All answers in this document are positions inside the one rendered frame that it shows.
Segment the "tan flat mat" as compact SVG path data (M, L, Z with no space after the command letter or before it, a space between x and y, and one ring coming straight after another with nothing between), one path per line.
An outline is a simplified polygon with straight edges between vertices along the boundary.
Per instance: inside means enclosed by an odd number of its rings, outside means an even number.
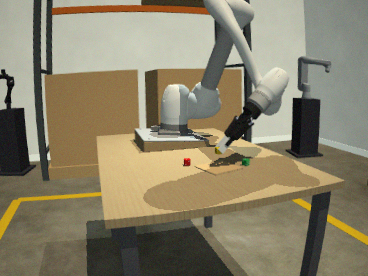
M213 175L218 175L218 174L223 174L223 173L243 169L242 167L230 164L225 161L206 163L206 164L196 165L194 167L204 170Z

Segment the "green die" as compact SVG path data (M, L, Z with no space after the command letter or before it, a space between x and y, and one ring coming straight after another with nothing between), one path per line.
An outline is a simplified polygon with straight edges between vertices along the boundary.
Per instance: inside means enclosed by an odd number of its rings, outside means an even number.
M243 165L243 166L248 166L248 165L250 165L250 159L242 159L242 165Z

